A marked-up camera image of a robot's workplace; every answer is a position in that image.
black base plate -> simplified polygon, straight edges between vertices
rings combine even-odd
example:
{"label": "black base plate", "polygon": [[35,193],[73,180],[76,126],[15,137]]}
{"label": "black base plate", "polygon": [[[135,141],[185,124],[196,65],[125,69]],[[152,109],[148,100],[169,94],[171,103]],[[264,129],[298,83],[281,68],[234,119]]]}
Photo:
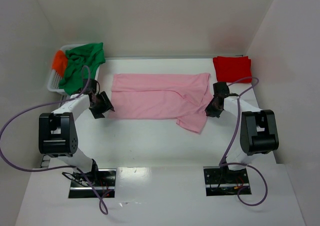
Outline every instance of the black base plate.
{"label": "black base plate", "polygon": [[[116,169],[99,169],[98,178],[103,178],[108,189],[112,189],[104,198],[115,197],[114,187],[116,185]],[[94,183],[95,189],[100,196],[107,192],[106,186],[101,186],[100,182]],[[97,197],[92,188],[89,186],[82,186],[76,182],[71,181],[69,198],[92,198]]]}
{"label": "black base plate", "polygon": [[241,185],[242,183],[247,187],[242,189],[240,194],[251,194],[246,169],[231,171],[227,167],[206,167],[203,169],[203,173],[207,196],[236,195],[239,188],[235,187],[237,184]]}

red cloth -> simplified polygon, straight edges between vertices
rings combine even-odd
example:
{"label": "red cloth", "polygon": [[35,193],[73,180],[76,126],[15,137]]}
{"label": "red cloth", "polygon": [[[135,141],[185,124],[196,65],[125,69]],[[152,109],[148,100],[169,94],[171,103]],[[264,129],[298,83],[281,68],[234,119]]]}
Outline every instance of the red cloth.
{"label": "red cloth", "polygon": [[52,69],[54,69],[61,77],[64,77],[67,65],[68,58],[65,56],[64,52],[61,50],[57,51],[52,63]]}
{"label": "red cloth", "polygon": [[235,82],[243,77],[251,77],[251,59],[248,57],[215,57],[213,64],[218,82]]}

folded red cloth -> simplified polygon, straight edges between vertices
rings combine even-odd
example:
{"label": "folded red cloth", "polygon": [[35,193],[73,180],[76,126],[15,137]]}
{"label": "folded red cloth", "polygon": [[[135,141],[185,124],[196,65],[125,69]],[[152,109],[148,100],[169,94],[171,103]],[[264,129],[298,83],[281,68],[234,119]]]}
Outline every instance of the folded red cloth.
{"label": "folded red cloth", "polygon": [[215,57],[213,64],[218,82],[235,82],[243,77],[251,77],[251,59],[248,57]]}

orange cloth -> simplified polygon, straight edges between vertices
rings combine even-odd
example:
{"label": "orange cloth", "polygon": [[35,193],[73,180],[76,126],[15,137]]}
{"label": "orange cloth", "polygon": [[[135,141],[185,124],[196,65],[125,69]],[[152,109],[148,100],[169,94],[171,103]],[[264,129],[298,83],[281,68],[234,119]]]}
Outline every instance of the orange cloth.
{"label": "orange cloth", "polygon": [[52,69],[55,69],[55,71],[61,77],[64,77],[67,65],[68,65],[68,59],[65,56],[64,52],[61,50],[57,51],[54,56],[53,63],[52,63]]}

white basket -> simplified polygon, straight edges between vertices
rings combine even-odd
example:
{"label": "white basket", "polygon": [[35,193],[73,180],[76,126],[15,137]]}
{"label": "white basket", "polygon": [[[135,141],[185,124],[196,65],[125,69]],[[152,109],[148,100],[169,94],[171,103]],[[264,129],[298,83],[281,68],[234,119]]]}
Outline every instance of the white basket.
{"label": "white basket", "polygon": [[[71,44],[71,45],[65,45],[63,47],[60,48],[61,51],[63,51],[64,53],[66,53],[66,50],[71,50],[75,47],[79,47],[79,46],[83,46],[86,44]],[[98,67],[98,69],[96,70],[95,73],[95,79],[98,80],[98,74],[99,74],[99,69],[100,67]],[[67,93],[65,92],[64,89],[59,89],[59,82],[61,81],[62,77],[54,70],[51,70],[51,74],[49,77],[49,81],[47,84],[47,89],[51,92],[58,92],[61,95],[67,95]]]}

